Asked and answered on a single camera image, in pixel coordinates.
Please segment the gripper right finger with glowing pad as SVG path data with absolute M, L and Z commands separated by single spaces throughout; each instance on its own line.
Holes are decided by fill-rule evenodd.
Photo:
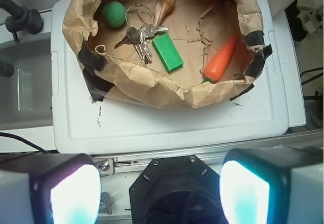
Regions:
M 323 150 L 233 148 L 220 199 L 229 223 L 323 223 Z

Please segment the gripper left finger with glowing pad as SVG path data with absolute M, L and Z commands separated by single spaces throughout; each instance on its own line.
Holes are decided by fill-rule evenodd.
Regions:
M 89 155 L 1 155 L 1 223 L 96 223 L 100 200 Z

